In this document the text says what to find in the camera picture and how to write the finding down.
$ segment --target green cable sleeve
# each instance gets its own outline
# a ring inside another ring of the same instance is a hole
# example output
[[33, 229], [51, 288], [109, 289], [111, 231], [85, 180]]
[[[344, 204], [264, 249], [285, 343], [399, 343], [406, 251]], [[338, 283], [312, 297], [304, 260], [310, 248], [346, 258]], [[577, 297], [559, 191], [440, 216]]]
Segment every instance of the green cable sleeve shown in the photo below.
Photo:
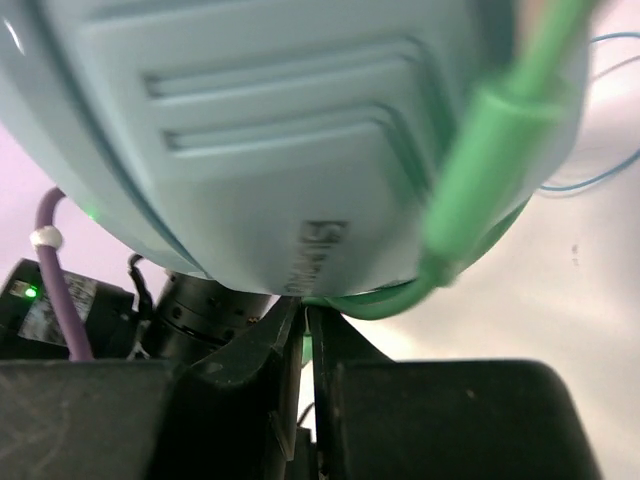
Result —
[[479, 239], [486, 238], [495, 216], [507, 207], [541, 140], [563, 118], [556, 72], [597, 3], [549, 2], [537, 38], [523, 57], [502, 79], [476, 91], [424, 218], [424, 260], [418, 278], [386, 293], [312, 298], [307, 303], [374, 320], [413, 307], [452, 280], [478, 249]]

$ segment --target green cable connector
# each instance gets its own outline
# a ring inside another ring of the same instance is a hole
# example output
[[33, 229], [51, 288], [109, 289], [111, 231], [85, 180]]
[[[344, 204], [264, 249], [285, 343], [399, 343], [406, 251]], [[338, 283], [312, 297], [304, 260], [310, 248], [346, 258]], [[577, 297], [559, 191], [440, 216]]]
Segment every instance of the green cable connector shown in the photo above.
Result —
[[363, 295], [308, 298], [347, 316], [377, 320], [402, 313], [435, 288], [448, 285], [478, 252], [486, 251], [520, 213], [494, 226], [535, 150], [565, 117], [557, 71], [566, 51], [588, 26], [597, 0], [558, 0], [538, 38], [512, 70], [475, 94], [424, 218], [424, 257], [410, 283]]
[[476, 92], [424, 218], [425, 248], [445, 263], [461, 262], [473, 250], [520, 189], [545, 134], [563, 118], [563, 103], [519, 100], [501, 87]]

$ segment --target black cable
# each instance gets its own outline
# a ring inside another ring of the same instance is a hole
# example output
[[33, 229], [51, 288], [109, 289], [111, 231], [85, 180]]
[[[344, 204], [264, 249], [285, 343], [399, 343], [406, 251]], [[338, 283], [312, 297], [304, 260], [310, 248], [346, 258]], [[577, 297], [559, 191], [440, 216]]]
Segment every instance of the black cable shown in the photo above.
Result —
[[136, 286], [138, 293], [138, 313], [134, 317], [134, 321], [136, 322], [148, 320], [153, 313], [153, 299], [151, 298], [149, 290], [147, 290], [147, 284], [144, 281], [140, 269], [136, 266], [143, 258], [142, 255], [134, 253], [129, 257], [127, 262], [129, 265], [129, 276], [131, 280], [133, 280], [133, 284]]
[[300, 414], [300, 417], [298, 418], [298, 423], [296, 424], [298, 427], [300, 427], [304, 421], [307, 419], [307, 417], [309, 416], [309, 412], [311, 411], [311, 409], [314, 407], [315, 402], [311, 402], [309, 405], [307, 405], [307, 407], [302, 411], [302, 413]]

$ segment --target blue wire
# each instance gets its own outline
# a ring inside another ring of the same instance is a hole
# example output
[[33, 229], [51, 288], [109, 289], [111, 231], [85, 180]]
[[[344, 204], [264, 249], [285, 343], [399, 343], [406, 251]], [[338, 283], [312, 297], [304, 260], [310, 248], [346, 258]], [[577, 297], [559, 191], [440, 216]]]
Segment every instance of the blue wire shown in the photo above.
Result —
[[[611, 40], [613, 38], [638, 38], [640, 39], [640, 32], [616, 32], [616, 33], [607, 33], [606, 35], [599, 35], [591, 39], [591, 43], [602, 42], [603, 40]], [[622, 170], [626, 169], [633, 165], [640, 158], [640, 149], [638, 149], [633, 155], [628, 157], [623, 162], [619, 163], [613, 168], [610, 168], [604, 173], [597, 175], [588, 180], [584, 180], [580, 183], [575, 183], [573, 185], [566, 185], [563, 187], [554, 187], [551, 185], [542, 185], [540, 190], [544, 190], [545, 192], [570, 192], [572, 190], [579, 190], [584, 187], [588, 187], [589, 185], [593, 185], [594, 183], [598, 183], [601, 180], [604, 180], [611, 175], [615, 175], [620, 173]]]

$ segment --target white label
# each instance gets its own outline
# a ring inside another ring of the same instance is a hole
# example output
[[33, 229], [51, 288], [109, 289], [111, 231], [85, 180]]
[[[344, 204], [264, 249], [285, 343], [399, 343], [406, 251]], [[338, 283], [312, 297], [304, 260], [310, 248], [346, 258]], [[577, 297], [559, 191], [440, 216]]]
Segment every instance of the white label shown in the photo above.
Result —
[[[65, 273], [64, 279], [67, 282], [69, 293], [80, 319], [82, 322], [86, 322], [89, 311], [91, 311], [91, 305], [93, 305], [93, 299], [96, 296], [98, 282], [72, 273]], [[53, 308], [47, 295], [42, 295], [33, 302], [24, 322], [22, 322], [18, 336], [27, 340], [66, 346], [58, 326], [58, 320], [55, 313], [53, 313]]]

